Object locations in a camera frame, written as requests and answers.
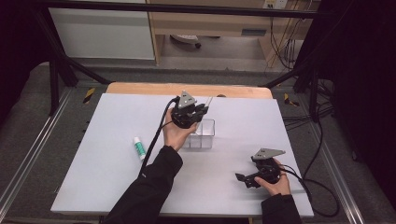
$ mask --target left hand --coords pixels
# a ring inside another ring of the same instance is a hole
[[[166,112],[165,123],[172,121],[171,112],[173,108],[168,109]],[[194,133],[197,130],[197,123],[193,123],[189,129],[181,129],[176,126],[174,122],[170,122],[163,127],[163,141],[166,146],[172,147],[175,151],[178,151],[183,147],[187,137],[190,133]]]

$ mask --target black pole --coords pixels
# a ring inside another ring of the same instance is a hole
[[[108,85],[110,83],[112,83],[113,81],[110,81],[104,77],[100,77],[99,75],[97,75],[96,73],[94,73],[93,71],[91,71],[90,69],[86,68],[84,65],[77,63],[76,61],[74,61],[73,59],[71,59],[70,57],[68,57],[67,55],[64,55],[64,59],[74,68],[76,68],[77,70],[79,70],[80,72],[84,73],[85,75],[87,75],[88,77],[91,77],[93,79],[95,79],[96,81],[100,82],[101,84],[105,84]]]
[[[259,85],[258,87],[264,87],[264,88],[271,89],[271,88],[275,87],[276,85],[278,85],[279,83],[284,82],[291,77],[299,76],[303,71],[305,71],[306,66],[307,66],[306,63],[301,64],[301,66],[294,68],[293,70],[289,71],[287,74],[280,76],[266,84]]]
[[[319,114],[317,111],[318,99],[318,69],[314,69],[311,77],[311,93],[309,95],[309,114],[312,120],[317,123],[319,121]]]
[[[281,18],[302,18],[302,19],[319,19],[319,18],[330,19],[333,17],[333,14],[329,12],[277,10],[277,9],[247,8],[247,7],[210,7],[210,6],[64,1],[64,0],[36,0],[35,2],[38,3],[41,7],[93,9],[93,10],[175,12],[175,13],[193,13],[193,14],[281,17]]]
[[[66,86],[76,86],[78,79],[76,78],[72,69],[64,62],[64,57],[62,55],[63,49],[59,46],[51,29],[48,27],[41,10],[34,10],[30,8],[28,13],[31,13],[35,20],[33,23],[37,25],[37,28],[40,29],[47,38],[52,59],[56,61],[57,70],[64,80],[64,84]]]

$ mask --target small bottle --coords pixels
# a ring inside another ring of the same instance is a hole
[[[142,142],[139,137],[134,138],[134,148],[136,148],[137,154],[139,154],[140,160],[144,160],[146,157],[146,150],[143,148]]]

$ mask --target person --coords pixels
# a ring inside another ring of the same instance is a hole
[[[180,129],[171,119],[169,109],[163,127],[164,146],[154,162],[144,168],[143,173],[123,193],[104,224],[153,224],[156,223],[163,203],[168,197],[174,178],[183,165],[178,151],[197,124],[189,129]],[[289,180],[284,172],[279,181],[272,185],[256,177],[255,180],[266,188],[271,197],[262,202],[262,223],[299,223],[301,222],[294,200],[290,195]]]

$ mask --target floor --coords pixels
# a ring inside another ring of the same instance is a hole
[[[285,73],[288,69],[278,64],[274,68],[266,66],[257,39],[232,37],[200,37],[202,46],[177,43],[165,39],[162,63],[159,65],[93,66],[92,70],[103,77],[117,81],[137,82],[184,82],[223,85],[256,86]],[[78,150],[78,142],[84,136],[92,113],[106,86],[92,82],[78,74],[80,82],[76,88],[65,89],[69,100],[56,125],[49,130],[50,135],[41,143],[36,155],[30,157],[33,164],[25,167],[30,170],[22,183],[14,191],[18,192],[12,203],[2,204],[0,212],[7,211],[3,223],[95,223],[97,217],[71,217],[51,213],[50,207],[56,197],[56,189],[62,185],[67,169]],[[272,89],[278,100],[284,119],[306,114],[304,102],[306,95],[292,91],[294,79]],[[82,101],[87,90],[95,87],[95,93],[88,104]],[[294,104],[285,104],[285,93]],[[326,97],[319,97],[323,103]],[[31,74],[21,95],[20,101],[12,109],[6,123],[0,130],[0,192],[10,191],[9,183],[18,172],[36,137],[48,121],[50,111],[49,71],[47,66],[37,67]],[[334,155],[334,160],[345,179],[354,202],[361,213],[362,222],[352,222],[348,211],[341,206],[334,217],[304,218],[304,223],[396,223],[396,213],[389,205],[370,171],[364,163],[352,160],[348,142],[340,129],[337,118],[331,114],[321,119],[324,145]],[[305,170],[312,160],[318,146],[315,124],[307,122],[286,122],[300,170]],[[324,160],[324,153],[310,169],[309,178],[325,183],[335,191],[331,171]],[[335,209],[332,195],[314,185],[309,185],[313,194],[313,206],[319,211],[330,214]]]

